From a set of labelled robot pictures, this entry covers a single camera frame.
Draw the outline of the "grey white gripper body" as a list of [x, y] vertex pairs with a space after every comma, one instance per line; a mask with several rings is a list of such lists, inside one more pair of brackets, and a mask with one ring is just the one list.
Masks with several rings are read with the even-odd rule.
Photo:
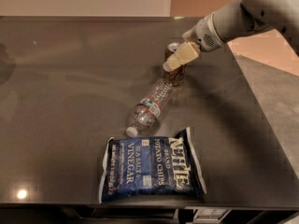
[[215, 13], [211, 13], [197, 22], [193, 28], [182, 35], [184, 40], [194, 42], [203, 52], [211, 52], [222, 47], [224, 42], [216, 31], [214, 15]]

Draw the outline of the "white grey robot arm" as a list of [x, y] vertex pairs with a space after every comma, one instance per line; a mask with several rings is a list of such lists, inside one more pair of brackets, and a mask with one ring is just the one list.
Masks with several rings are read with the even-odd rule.
[[270, 29], [277, 30], [292, 50], [299, 53], [299, 0], [234, 0], [185, 32], [184, 42], [167, 58], [163, 69], [172, 72], [202, 52]]

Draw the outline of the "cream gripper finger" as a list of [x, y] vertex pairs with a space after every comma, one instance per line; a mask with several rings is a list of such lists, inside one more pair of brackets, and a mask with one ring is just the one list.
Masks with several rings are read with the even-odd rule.
[[194, 42], [184, 42], [164, 62], [163, 69], [166, 72], [172, 72], [182, 65], [195, 60], [199, 53], [200, 49]]

